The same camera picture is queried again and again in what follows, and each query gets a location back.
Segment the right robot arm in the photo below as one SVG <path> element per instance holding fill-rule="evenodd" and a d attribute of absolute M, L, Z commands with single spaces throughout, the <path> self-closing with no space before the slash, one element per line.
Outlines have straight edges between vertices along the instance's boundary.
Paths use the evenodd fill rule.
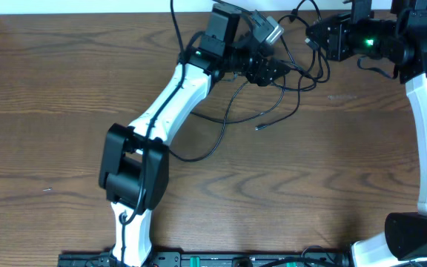
<path fill-rule="evenodd" d="M 351 246 L 354 266 L 417 266 L 427 262 L 427 0 L 393 1 L 395 20 L 374 18 L 371 2 L 322 19 L 305 34 L 341 62 L 352 56 L 387 59 L 406 87 L 417 133 L 420 190 L 415 212 L 391 213 L 382 233 Z"/>

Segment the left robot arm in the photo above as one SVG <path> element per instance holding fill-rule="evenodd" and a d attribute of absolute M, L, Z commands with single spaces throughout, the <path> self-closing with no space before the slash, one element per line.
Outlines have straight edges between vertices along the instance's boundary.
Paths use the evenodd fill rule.
<path fill-rule="evenodd" d="M 116 221 L 112 266 L 146 263 L 152 249 L 152 212 L 168 185 L 170 145 L 191 111 L 226 73 L 238 73 L 262 87 L 287 74 L 286 66 L 272 56 L 283 33 L 270 16 L 217 2 L 206 30 L 180 43 L 173 75 L 153 104 L 129 125 L 109 128 L 99 187 Z"/>

